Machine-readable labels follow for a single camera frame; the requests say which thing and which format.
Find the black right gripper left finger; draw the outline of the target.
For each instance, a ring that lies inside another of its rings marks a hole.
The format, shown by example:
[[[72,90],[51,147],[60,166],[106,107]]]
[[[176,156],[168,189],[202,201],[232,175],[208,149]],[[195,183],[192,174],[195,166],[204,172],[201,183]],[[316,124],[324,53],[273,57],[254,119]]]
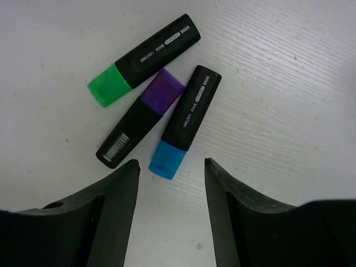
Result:
[[[41,209],[1,211],[1,265],[123,266],[139,175],[130,160]]]

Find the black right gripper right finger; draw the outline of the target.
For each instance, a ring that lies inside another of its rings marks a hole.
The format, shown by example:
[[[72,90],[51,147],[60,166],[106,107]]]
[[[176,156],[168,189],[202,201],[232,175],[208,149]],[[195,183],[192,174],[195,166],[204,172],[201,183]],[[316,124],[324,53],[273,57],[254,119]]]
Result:
[[[204,176],[217,266],[355,265],[355,200],[289,205],[211,158]]]

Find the blue cap highlighter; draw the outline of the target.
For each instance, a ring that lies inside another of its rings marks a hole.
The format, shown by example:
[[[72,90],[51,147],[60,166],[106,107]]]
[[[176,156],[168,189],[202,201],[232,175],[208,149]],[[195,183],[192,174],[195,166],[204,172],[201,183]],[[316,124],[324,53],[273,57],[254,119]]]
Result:
[[[188,152],[222,76],[196,66],[182,93],[149,164],[154,174],[172,180]]]

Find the green cap highlighter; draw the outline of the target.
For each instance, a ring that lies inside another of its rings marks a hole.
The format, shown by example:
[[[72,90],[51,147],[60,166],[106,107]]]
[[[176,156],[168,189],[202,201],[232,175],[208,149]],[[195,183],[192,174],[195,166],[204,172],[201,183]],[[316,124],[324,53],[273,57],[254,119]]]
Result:
[[[160,71],[196,42],[200,33],[188,14],[183,14],[87,84],[94,99],[107,107]]]

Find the purple cap highlighter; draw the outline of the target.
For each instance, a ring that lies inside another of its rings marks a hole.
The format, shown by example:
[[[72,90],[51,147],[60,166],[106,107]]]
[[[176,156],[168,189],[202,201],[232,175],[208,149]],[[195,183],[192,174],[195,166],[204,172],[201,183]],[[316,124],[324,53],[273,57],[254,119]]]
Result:
[[[122,116],[96,152],[107,167],[116,168],[161,120],[185,86],[162,69]]]

